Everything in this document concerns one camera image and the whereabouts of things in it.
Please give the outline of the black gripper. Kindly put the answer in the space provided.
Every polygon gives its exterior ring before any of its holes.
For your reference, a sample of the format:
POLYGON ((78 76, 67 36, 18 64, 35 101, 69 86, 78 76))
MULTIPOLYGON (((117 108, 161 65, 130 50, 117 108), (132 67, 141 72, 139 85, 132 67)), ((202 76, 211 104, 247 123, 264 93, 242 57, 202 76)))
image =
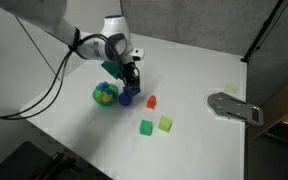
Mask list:
POLYGON ((133 94, 141 92, 140 89, 140 72, 134 62, 122 65, 122 76, 123 76, 123 92, 129 91, 132 88, 133 94))

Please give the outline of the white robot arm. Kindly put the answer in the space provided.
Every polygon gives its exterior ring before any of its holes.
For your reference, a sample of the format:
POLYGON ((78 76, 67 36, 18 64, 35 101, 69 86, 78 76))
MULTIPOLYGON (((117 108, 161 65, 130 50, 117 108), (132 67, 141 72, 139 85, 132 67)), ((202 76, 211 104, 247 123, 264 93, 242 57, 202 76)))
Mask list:
POLYGON ((50 34, 85 60, 117 62, 120 78, 132 94, 140 92, 140 76, 135 62, 144 50, 135 48, 123 15, 104 18, 100 33, 82 32, 65 18, 67 0, 0 0, 0 8, 50 34))

